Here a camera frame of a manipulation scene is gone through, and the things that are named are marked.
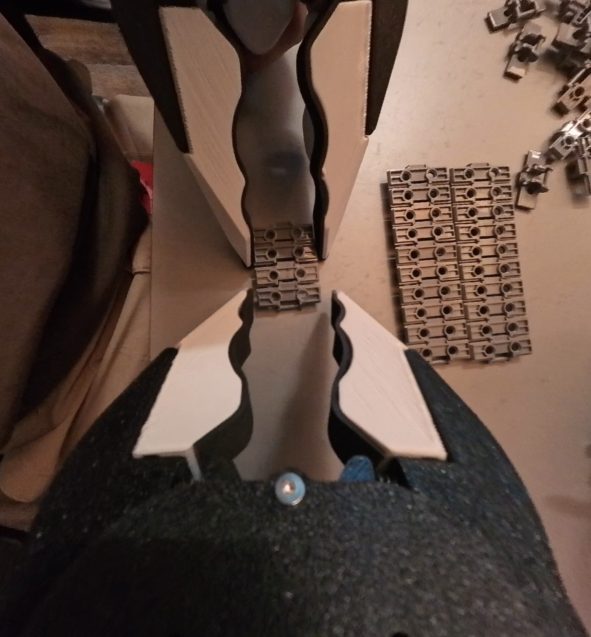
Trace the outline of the pile of loose track links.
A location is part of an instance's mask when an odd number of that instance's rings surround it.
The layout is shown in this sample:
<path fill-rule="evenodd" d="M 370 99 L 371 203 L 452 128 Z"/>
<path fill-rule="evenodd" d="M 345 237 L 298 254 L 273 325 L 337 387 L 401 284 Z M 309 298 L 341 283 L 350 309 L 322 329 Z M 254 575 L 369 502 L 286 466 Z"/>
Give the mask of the pile of loose track links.
<path fill-rule="evenodd" d="M 522 80 L 541 59 L 565 78 L 551 110 L 574 116 L 538 152 L 553 167 L 567 162 L 568 178 L 591 195 L 591 1 L 502 1 L 485 23 L 492 33 L 516 32 L 507 49 L 505 78 Z"/>

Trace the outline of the short dark grey track strip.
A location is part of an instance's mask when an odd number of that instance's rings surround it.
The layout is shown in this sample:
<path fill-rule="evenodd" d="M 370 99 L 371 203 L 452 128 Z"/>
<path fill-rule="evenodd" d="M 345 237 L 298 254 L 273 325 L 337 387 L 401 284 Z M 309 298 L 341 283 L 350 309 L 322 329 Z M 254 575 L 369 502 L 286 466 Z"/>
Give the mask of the short dark grey track strip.
<path fill-rule="evenodd" d="M 253 230 L 255 297 L 262 310 L 287 311 L 321 301 L 311 224 L 278 222 Z"/>

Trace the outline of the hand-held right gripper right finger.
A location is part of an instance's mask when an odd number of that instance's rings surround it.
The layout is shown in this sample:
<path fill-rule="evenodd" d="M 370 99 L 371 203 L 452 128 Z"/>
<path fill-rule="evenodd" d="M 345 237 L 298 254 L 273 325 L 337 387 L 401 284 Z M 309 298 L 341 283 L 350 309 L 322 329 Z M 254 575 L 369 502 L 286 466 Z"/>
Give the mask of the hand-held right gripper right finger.
<path fill-rule="evenodd" d="M 332 293 L 331 318 L 338 373 L 329 440 L 338 458 L 446 460 L 408 348 L 342 291 Z"/>

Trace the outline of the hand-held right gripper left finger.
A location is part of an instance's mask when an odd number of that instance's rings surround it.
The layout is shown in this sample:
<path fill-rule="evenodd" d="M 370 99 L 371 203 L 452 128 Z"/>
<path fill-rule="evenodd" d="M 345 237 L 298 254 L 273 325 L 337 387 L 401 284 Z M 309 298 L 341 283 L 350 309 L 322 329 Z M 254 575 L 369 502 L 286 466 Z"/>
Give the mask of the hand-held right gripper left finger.
<path fill-rule="evenodd" d="M 194 478 L 234 460 L 253 430 L 243 365 L 251 353 L 253 291 L 241 291 L 182 339 L 133 458 L 181 457 Z"/>

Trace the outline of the dark grey track link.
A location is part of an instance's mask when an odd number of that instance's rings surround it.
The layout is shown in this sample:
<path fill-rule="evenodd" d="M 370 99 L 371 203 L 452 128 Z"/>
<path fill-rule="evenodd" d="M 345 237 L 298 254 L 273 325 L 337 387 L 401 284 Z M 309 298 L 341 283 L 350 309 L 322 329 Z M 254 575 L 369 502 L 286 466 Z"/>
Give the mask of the dark grey track link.
<path fill-rule="evenodd" d="M 529 150 L 516 179 L 515 207 L 527 211 L 535 209 L 539 196 L 549 191 L 548 178 L 553 170 L 545 153 Z"/>

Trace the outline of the person's left hand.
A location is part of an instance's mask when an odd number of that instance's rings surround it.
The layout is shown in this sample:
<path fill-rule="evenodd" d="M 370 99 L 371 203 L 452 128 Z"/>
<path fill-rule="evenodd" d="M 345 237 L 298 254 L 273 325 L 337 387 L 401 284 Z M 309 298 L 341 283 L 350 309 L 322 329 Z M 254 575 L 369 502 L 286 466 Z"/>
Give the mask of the person's left hand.
<path fill-rule="evenodd" d="M 289 51 L 302 41 L 306 30 L 307 14 L 304 4 L 296 4 L 291 20 L 272 47 L 262 53 L 244 50 L 241 54 L 241 79 L 244 87 L 266 69 L 277 70 L 281 73 L 290 72 L 292 62 Z"/>

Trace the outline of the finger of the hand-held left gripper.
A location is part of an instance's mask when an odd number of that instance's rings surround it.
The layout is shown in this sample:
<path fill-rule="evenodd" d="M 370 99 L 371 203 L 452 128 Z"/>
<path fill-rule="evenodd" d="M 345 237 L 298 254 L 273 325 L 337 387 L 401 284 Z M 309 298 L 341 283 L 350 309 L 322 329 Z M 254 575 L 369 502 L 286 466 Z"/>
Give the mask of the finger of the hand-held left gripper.
<path fill-rule="evenodd" d="M 310 172 L 318 256 L 327 259 L 363 156 L 371 1 L 331 1 L 314 12 L 299 47 L 299 87 L 311 121 Z"/>
<path fill-rule="evenodd" d="M 241 68 L 234 46 L 200 8 L 159 10 L 189 150 L 185 160 L 228 241 L 252 266 L 245 179 L 234 151 Z"/>

